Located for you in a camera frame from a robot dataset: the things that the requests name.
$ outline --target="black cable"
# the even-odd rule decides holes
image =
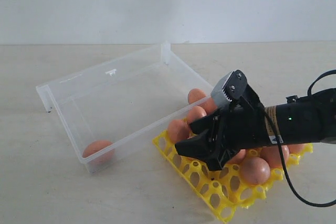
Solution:
[[[265,110],[261,109],[261,111],[263,112],[264,116],[266,117],[267,121],[269,122],[269,124],[271,125],[271,128],[274,132],[274,135],[275,135],[275,138],[277,140],[277,145],[278,145],[278,148],[279,148],[279,153],[280,153],[280,158],[281,158],[281,164],[282,164],[282,168],[283,168],[283,171],[285,173],[285,177],[286,177],[286,180],[287,180],[287,183],[290,187],[290,189],[292,190],[292,192],[294,193],[294,195],[299,199],[301,200],[303,203],[309,205],[309,206],[312,206],[312,207],[331,207],[333,205],[336,204],[336,200],[334,201],[331,201],[331,202],[328,202],[328,203],[324,203],[324,204],[318,204],[318,203],[313,203],[313,202],[309,202],[305,199],[303,199],[297,192],[296,190],[294,189],[293,187],[293,184],[292,182],[290,181],[290,178],[289,178],[289,175],[288,175],[288,172],[287,172],[287,169],[286,169],[286,163],[285,163],[285,159],[284,159],[284,155],[283,155],[283,152],[282,152],[282,147],[281,147],[281,144],[280,144],[280,139],[279,139],[279,134],[277,132],[277,129],[272,121],[272,119],[270,118],[270,116],[265,112]]]

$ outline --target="transparent plastic box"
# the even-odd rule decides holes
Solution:
[[[169,122],[194,104],[188,92],[212,86],[171,51],[165,42],[47,82],[36,90],[48,112],[56,110],[75,153],[95,173],[151,144]],[[113,144],[86,158],[96,140]],[[99,157],[113,150],[105,163]]]

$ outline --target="clear plastic container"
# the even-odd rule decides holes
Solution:
[[[56,109],[88,172],[95,173],[151,144],[169,122],[183,118],[192,105],[187,94],[212,86],[172,51],[154,45],[36,87],[48,112]],[[113,144],[86,158],[96,140]],[[97,162],[113,150],[108,162]]]

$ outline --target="table surface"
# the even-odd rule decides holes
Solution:
[[[220,223],[155,148],[94,176],[79,163],[56,113],[46,113],[35,86],[145,45],[0,46],[0,223]],[[336,42],[172,45],[209,83],[241,69],[265,105],[306,95],[336,68]],[[334,87],[334,77],[317,83]],[[289,170],[304,198],[336,198],[335,148],[315,144]],[[334,223],[334,207],[301,203],[285,180],[266,200],[238,208],[230,223]]]

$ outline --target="yellow egg tray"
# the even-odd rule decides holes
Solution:
[[[233,218],[237,207],[248,208],[256,199],[266,199],[266,191],[276,180],[284,178],[284,170],[274,168],[271,169],[270,178],[264,184],[254,186],[241,179],[237,164],[226,164],[223,170],[209,171],[205,163],[179,156],[174,144],[169,140],[167,131],[155,137],[153,144],[223,223],[228,223]],[[246,157],[259,156],[260,151],[261,148],[250,149],[246,152]],[[299,154],[290,154],[287,167],[298,165],[303,155],[312,151],[312,144],[307,144]]]

